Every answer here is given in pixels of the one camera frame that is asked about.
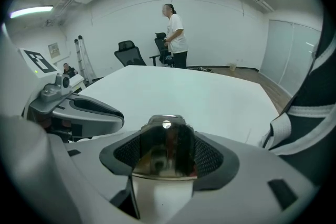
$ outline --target ceiling light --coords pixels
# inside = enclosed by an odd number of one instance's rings
[[[53,6],[43,6],[43,7],[25,8],[25,9],[17,10],[11,13],[11,19],[21,16],[21,15],[29,14],[29,13],[49,12],[52,10],[52,8]]]

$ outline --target black pants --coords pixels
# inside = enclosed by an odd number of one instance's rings
[[[175,68],[187,69],[187,51],[174,54]]]

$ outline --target door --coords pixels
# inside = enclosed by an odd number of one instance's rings
[[[279,83],[288,61],[293,39],[293,23],[270,20],[267,47],[260,73]]]
[[[317,46],[321,32],[294,24],[293,45],[290,51],[287,67],[280,85],[294,95],[302,85],[312,64],[312,52]]]

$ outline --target chair backrest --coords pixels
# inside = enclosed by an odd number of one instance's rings
[[[139,48],[130,40],[118,43],[119,50],[114,55],[124,66],[145,66]]]
[[[165,56],[171,55],[170,52],[166,52],[165,54],[163,53],[164,50],[167,51],[167,47],[165,47],[164,41],[163,41],[163,39],[166,37],[166,34],[165,33],[155,33],[155,34],[156,34],[156,39],[154,41],[155,41],[155,44],[158,47],[159,52],[160,52],[159,60],[160,60],[161,63],[165,64],[167,62],[163,58],[164,55]]]

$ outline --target black mesh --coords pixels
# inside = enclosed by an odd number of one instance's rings
[[[131,41],[131,40],[126,40],[126,41],[119,42],[118,45],[119,45],[119,51],[131,49],[131,48],[135,47],[133,41]]]
[[[146,63],[142,59],[138,47],[116,51],[114,55],[124,66],[145,66]]]
[[[136,136],[114,151],[117,160],[134,169],[140,159],[140,136]]]
[[[195,136],[195,163],[198,178],[217,170],[223,163],[223,155]]]

